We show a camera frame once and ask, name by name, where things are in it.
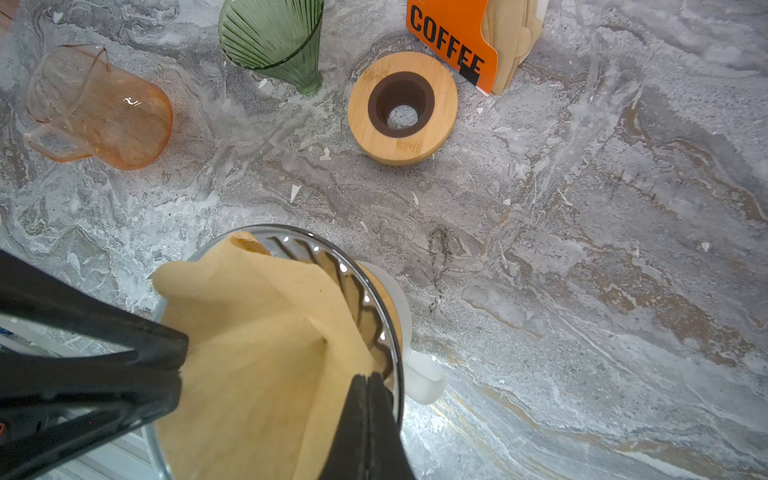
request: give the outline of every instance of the glass pitcher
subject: glass pitcher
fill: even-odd
[[[59,163],[97,157],[121,170],[154,161],[174,118],[157,85],[110,65],[98,45],[51,50],[32,75],[26,103],[38,122],[24,134],[30,147]]]

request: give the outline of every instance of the frosted glass mug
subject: frosted glass mug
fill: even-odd
[[[53,161],[96,157],[121,170],[154,161],[173,125],[166,94],[155,84],[110,65],[98,45],[65,45],[43,57],[27,90],[38,125],[24,134]]]

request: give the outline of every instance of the orange glass pitcher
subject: orange glass pitcher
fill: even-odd
[[[170,138],[174,114],[155,84],[109,64],[98,45],[65,45],[43,57],[27,90],[38,125],[24,134],[53,161],[97,157],[135,170],[154,161]]]

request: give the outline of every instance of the green glass vase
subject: green glass vase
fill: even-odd
[[[323,0],[226,0],[219,43],[240,67],[311,95],[323,83],[317,71],[322,20]]]

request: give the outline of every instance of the brown silicone ring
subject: brown silicone ring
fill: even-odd
[[[416,110],[419,119],[406,128],[392,128],[387,119],[392,110],[408,105]],[[384,77],[371,92],[368,99],[368,116],[373,127],[381,134],[392,138],[413,135],[424,128],[435,110],[435,92],[421,75],[412,71],[399,71]]]

